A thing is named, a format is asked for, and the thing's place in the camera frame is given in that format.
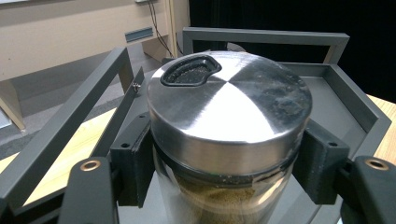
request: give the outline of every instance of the gray floor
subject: gray floor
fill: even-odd
[[[134,73],[140,67],[147,73],[161,66],[143,52],[141,44],[128,47],[128,52]],[[106,56],[103,53],[13,78],[26,129],[20,131],[14,124],[0,129],[0,160],[21,151]],[[120,80],[115,77],[87,119],[116,107],[122,95]]]

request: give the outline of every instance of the table top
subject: table top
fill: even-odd
[[[379,145],[375,157],[396,165],[396,150],[393,150],[396,148],[396,138],[394,137],[396,136],[396,104],[370,95],[369,98],[393,121]],[[64,148],[64,151],[43,177],[26,203],[33,202],[66,186],[70,169],[77,162],[89,157],[114,111],[115,109],[110,110],[80,125],[70,142]],[[16,156],[17,154],[0,161],[0,173]]]

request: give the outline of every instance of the jar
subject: jar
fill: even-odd
[[[189,55],[148,83],[154,162],[170,223],[265,223],[298,155],[312,97],[245,52]]]

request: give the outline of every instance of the metallic lid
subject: metallic lid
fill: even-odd
[[[148,84],[156,144],[178,164],[209,174],[257,174],[292,160],[311,108],[298,76],[245,52],[182,57]]]

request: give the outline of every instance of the silver lid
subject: silver lid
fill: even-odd
[[[209,174],[257,174],[290,160],[311,107],[298,76],[245,52],[182,57],[148,84],[156,144],[178,164]]]

